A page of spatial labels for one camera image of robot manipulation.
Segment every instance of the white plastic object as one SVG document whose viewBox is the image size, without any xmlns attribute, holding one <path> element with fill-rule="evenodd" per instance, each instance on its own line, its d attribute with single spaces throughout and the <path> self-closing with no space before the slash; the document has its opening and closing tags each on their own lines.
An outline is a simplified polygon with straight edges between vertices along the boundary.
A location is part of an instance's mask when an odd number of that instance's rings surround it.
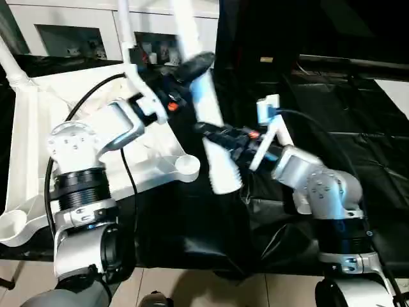
<svg viewBox="0 0 409 307">
<path fill-rule="evenodd" d="M 21 210 L 12 210 L 0 216 L 0 240 L 11 239 L 18 235 L 27 223 L 27 214 Z"/>
<path fill-rule="evenodd" d="M 171 0 L 171 2 L 178 28 L 181 53 L 184 60 L 186 60 L 202 51 L 192 3 L 190 0 Z M 205 73 L 193 82 L 191 90 L 197 120 L 219 127 L 223 126 L 224 123 L 210 73 Z M 209 161 L 209 177 L 214 193 L 227 194 L 241 188 L 240 173 L 237 165 L 230 159 L 229 153 L 221 146 L 207 139 L 203 139 L 203 144 Z"/>
<path fill-rule="evenodd" d="M 152 44 L 151 43 L 142 43 L 142 49 L 147 54 L 151 54 L 152 53 Z"/>
<path fill-rule="evenodd" d="M 64 74 L 34 78 L 29 86 L 16 87 L 15 115 L 5 213 L 22 210 L 27 214 L 25 227 L 14 237 L 2 235 L 0 242 L 18 246 L 27 242 L 38 229 L 47 226 L 43 189 L 49 155 L 46 139 L 55 126 L 63 122 L 69 108 L 100 81 L 124 71 L 123 65 L 92 68 Z M 117 79 L 101 87 L 80 108 L 79 116 L 87 116 L 115 98 L 128 98 L 133 90 L 126 79 Z M 186 156 L 170 126 L 153 123 L 146 133 L 125 148 L 125 156 L 138 191 L 151 189 L 172 180 L 191 182 L 199 173 L 192 160 L 191 173 L 180 171 L 176 161 Z M 132 186 L 121 156 L 108 152 L 101 160 L 107 167 L 112 197 L 120 200 L 133 195 Z M 56 201 L 52 211 L 59 210 Z"/>
<path fill-rule="evenodd" d="M 268 147 L 270 147 L 272 141 L 274 140 L 275 134 L 279 130 L 279 119 L 273 118 L 273 120 L 268 125 L 267 133 L 264 135 L 264 138 L 254 155 L 253 160 L 250 163 L 249 169 L 251 171 L 256 171 L 260 165 L 260 162 L 263 160 Z"/>
<path fill-rule="evenodd" d="M 158 55 L 154 52 L 149 54 L 149 62 L 151 64 L 157 64 L 158 63 Z"/>
<path fill-rule="evenodd" d="M 264 99 L 257 101 L 257 118 L 258 123 L 261 126 L 268 126 L 271 121 L 275 120 L 276 135 L 282 146 L 294 145 L 294 142 L 288 132 L 286 123 L 281 115 L 274 115 L 271 112 L 271 108 L 280 107 L 280 95 L 273 94 L 268 95 Z"/>
<path fill-rule="evenodd" d="M 200 161 L 193 155 L 183 155 L 176 159 L 174 166 L 180 175 L 195 176 L 200 168 Z"/>
<path fill-rule="evenodd" d="M 375 80 L 388 97 L 409 118 L 409 82 Z"/>
</svg>

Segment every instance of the cabinet door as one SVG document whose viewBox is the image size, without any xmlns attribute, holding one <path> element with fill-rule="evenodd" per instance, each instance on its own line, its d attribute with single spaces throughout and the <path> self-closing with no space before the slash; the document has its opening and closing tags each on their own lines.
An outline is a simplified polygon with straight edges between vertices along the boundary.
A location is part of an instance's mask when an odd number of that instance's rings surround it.
<svg viewBox="0 0 409 307">
<path fill-rule="evenodd" d="M 114 12 L 114 19 L 118 36 L 121 38 L 117 12 Z M 178 64 L 176 53 L 179 59 L 181 56 L 177 45 L 178 32 L 174 16 L 131 13 L 130 20 L 137 43 L 144 49 L 147 56 L 154 53 L 158 64 Z M 195 20 L 203 50 L 215 52 L 218 19 L 195 17 Z"/>
<path fill-rule="evenodd" d="M 112 11 L 10 5 L 31 54 L 121 60 Z"/>
</svg>

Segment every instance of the white pole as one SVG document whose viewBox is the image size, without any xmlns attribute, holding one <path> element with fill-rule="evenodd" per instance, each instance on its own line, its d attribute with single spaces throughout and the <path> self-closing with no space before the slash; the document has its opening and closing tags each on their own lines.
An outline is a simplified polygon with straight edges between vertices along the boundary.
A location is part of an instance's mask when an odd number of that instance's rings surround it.
<svg viewBox="0 0 409 307">
<path fill-rule="evenodd" d="M 121 25 L 121 43 L 126 44 L 128 48 L 132 48 L 136 45 L 136 39 L 130 26 L 128 0 L 118 0 L 118 14 Z"/>
<path fill-rule="evenodd" d="M 184 60 L 202 52 L 196 22 L 190 0 L 172 0 L 174 16 L 178 27 L 179 44 Z M 200 122 L 223 126 L 212 77 L 209 72 L 196 80 L 191 87 L 194 97 L 196 118 Z M 209 177 L 216 194 L 227 194 L 237 191 L 242 186 L 237 165 L 230 159 L 229 153 L 203 139 L 209 161 Z"/>
<path fill-rule="evenodd" d="M 6 43 L 0 35 L 0 64 L 6 72 L 7 80 L 11 86 L 26 84 L 29 81 L 26 73 L 19 67 Z"/>
</svg>

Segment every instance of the black fabric backdrop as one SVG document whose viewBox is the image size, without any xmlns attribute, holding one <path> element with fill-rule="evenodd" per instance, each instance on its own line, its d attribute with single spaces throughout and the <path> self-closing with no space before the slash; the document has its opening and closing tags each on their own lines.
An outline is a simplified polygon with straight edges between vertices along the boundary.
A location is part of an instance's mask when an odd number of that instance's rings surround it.
<svg viewBox="0 0 409 307">
<path fill-rule="evenodd" d="M 30 76 L 108 65 L 84 59 L 24 56 L 20 64 Z M 1 79 L 0 168 L 8 172 L 14 94 Z M 215 74 L 215 85 L 226 123 L 257 128 L 257 99 L 281 94 L 281 106 L 305 112 L 332 133 L 356 167 L 374 228 L 374 239 L 397 276 L 409 276 L 408 201 L 409 122 L 374 81 L 292 77 L 292 91 L 275 80 L 237 80 L 229 70 Z M 299 118 L 284 119 L 295 144 L 319 155 L 327 166 L 344 169 L 326 136 Z M 212 193 L 203 145 L 192 134 L 194 112 L 187 108 L 171 120 L 185 151 L 201 161 L 199 178 L 190 184 L 172 182 L 138 195 L 135 236 L 137 264 L 231 271 L 320 274 L 317 244 L 308 216 L 295 215 L 289 191 L 267 176 L 242 171 L 245 187 L 227 196 Z M 6 187 L 2 196 L 5 200 Z M 119 202 L 122 216 L 133 198 Z M 18 248 L 0 246 L 0 257 L 52 260 L 48 228 Z"/>
</svg>

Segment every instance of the black cable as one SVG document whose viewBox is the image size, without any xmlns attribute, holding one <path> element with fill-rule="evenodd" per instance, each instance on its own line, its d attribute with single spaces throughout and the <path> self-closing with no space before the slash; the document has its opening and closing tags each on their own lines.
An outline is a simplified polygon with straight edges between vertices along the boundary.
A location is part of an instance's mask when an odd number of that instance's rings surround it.
<svg viewBox="0 0 409 307">
<path fill-rule="evenodd" d="M 131 174 L 131 172 L 129 170 L 129 166 L 128 166 L 128 163 L 127 163 L 127 159 L 125 158 L 125 153 L 123 151 L 123 148 L 121 148 L 120 151 L 121 151 L 121 158 L 122 158 L 123 165 L 124 165 L 124 167 L 125 167 L 125 169 L 127 171 L 127 174 L 129 176 L 130 183 L 132 184 L 132 189 L 134 190 L 135 214 L 133 214 L 134 220 L 133 220 L 133 223 L 132 223 L 132 227 L 134 228 L 134 231 L 135 231 L 136 228 L 137 228 L 136 225 L 137 225 L 137 215 L 138 215 L 138 190 L 136 189 L 136 184 L 135 184 L 134 178 L 133 178 L 133 176 L 132 176 L 132 174 Z"/>
<path fill-rule="evenodd" d="M 101 283 L 102 287 L 107 292 L 109 304 L 111 304 L 111 302 L 112 302 L 112 292 L 111 292 L 111 289 L 109 288 L 108 283 L 104 280 L 104 278 L 102 277 L 101 274 L 98 274 L 97 276 L 95 276 L 95 279 Z"/>
<path fill-rule="evenodd" d="M 336 141 L 336 139 L 333 137 L 333 135 L 331 135 L 331 133 L 329 133 L 328 131 L 325 130 L 325 128 L 314 118 L 312 118 L 311 116 L 296 111 L 296 110 L 290 110 L 290 109 L 277 109 L 277 114 L 294 114 L 297 115 L 299 117 L 305 118 L 307 120 L 309 120 L 311 123 L 314 124 L 314 126 L 319 129 L 320 131 L 322 131 L 324 133 L 324 135 L 326 135 L 328 137 L 328 140 L 331 141 L 331 143 L 333 144 L 333 146 L 337 149 L 338 154 L 342 155 L 347 167 L 348 167 L 348 171 L 351 173 L 351 175 L 353 175 L 356 179 L 359 180 L 358 177 L 358 173 L 355 171 L 355 168 L 353 167 L 353 164 L 351 162 L 351 159 L 349 158 L 348 154 L 343 150 L 343 148 L 339 145 L 339 143 Z M 366 228 L 366 232 L 368 234 L 368 236 L 372 236 L 372 231 L 369 225 L 369 221 L 368 221 L 368 216 L 367 216 L 367 206 L 365 203 L 365 198 L 362 196 L 362 200 L 361 200 L 361 209 L 364 213 L 364 226 Z M 372 243 L 372 247 L 373 249 L 378 253 L 378 257 L 380 260 L 380 263 L 383 267 L 384 273 L 386 275 L 386 277 L 389 279 L 390 284 L 392 285 L 392 288 L 395 291 L 396 294 L 396 298 L 397 301 L 399 301 L 399 304 L 401 305 L 401 307 L 405 307 L 407 306 L 406 302 L 405 302 L 405 298 L 402 295 L 402 292 L 399 289 L 399 286 L 396 283 L 395 277 L 393 276 L 392 272 L 389 270 L 389 268 L 385 265 L 385 262 L 382 259 L 381 253 L 379 252 L 378 248 L 376 247 L 374 240 L 371 239 L 371 243 Z"/>
<path fill-rule="evenodd" d="M 109 78 L 106 78 L 105 80 L 99 82 L 96 86 L 94 86 L 92 89 L 90 89 L 85 96 L 83 96 L 80 101 L 75 105 L 75 107 L 71 110 L 70 114 L 68 114 L 66 118 L 66 122 L 71 120 L 78 109 L 87 101 L 87 99 L 90 98 L 92 94 L 94 94 L 99 88 L 101 88 L 103 85 L 107 84 L 108 82 L 111 82 L 112 80 L 119 79 L 119 78 L 124 78 L 125 74 L 116 74 L 112 75 Z M 52 240 L 54 240 L 54 237 L 56 236 L 56 225 L 54 224 L 54 219 L 52 218 L 52 211 L 51 211 L 51 204 L 50 204 L 50 181 L 51 181 L 51 172 L 52 172 L 52 165 L 54 164 L 54 160 L 51 158 L 49 159 L 47 163 L 47 170 L 45 171 L 45 180 L 44 180 L 44 202 L 45 202 L 45 213 L 47 215 L 47 221 L 50 226 L 50 231 L 52 234 Z"/>
</svg>

